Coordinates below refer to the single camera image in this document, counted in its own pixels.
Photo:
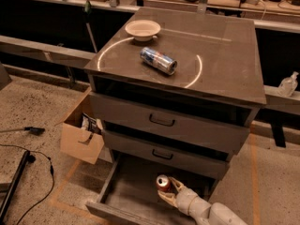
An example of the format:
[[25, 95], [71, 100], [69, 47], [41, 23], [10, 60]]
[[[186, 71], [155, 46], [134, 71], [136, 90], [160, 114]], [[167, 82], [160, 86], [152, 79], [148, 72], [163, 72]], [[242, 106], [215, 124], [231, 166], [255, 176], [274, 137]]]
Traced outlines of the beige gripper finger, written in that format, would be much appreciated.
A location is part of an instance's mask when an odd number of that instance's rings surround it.
[[173, 207], [177, 207], [176, 204], [176, 196], [174, 193], [169, 193], [169, 192], [164, 192], [164, 191], [158, 191], [157, 192], [158, 196], [165, 201], [167, 204], [173, 206]]
[[183, 190], [186, 186], [180, 182], [179, 180], [175, 179], [174, 177], [169, 177], [172, 185], [175, 187], [177, 192], [180, 192], [181, 190]]

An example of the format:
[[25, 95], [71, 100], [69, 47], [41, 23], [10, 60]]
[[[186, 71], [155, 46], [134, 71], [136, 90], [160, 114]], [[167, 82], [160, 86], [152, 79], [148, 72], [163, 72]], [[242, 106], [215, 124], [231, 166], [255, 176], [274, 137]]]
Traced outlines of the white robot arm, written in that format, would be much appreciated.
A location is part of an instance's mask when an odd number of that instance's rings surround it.
[[207, 202], [171, 176], [159, 175], [156, 184], [158, 196], [181, 213], [193, 218], [197, 225], [247, 225], [226, 205]]

